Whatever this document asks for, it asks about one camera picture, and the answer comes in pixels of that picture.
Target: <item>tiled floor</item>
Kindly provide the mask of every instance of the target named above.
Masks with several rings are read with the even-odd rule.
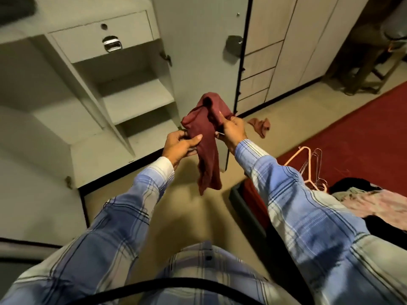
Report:
[[[405,62],[394,72],[382,92],[404,81],[407,81]],[[252,114],[247,119],[267,117],[272,127],[266,139],[260,139],[251,126],[247,126],[248,137],[277,157],[377,97],[370,93],[349,97],[338,90],[335,83],[330,85],[318,82]],[[226,249],[269,278],[239,228],[244,223],[228,200],[231,187],[244,179],[243,169],[233,156],[229,157],[227,171],[221,174],[222,190],[208,189],[201,197],[196,184],[197,162],[197,157],[181,162],[174,182],[155,208],[145,246],[132,273],[132,281],[153,278],[171,255],[185,246],[204,240]],[[85,200],[89,218],[97,215],[107,199],[125,192],[137,173],[87,195]]]

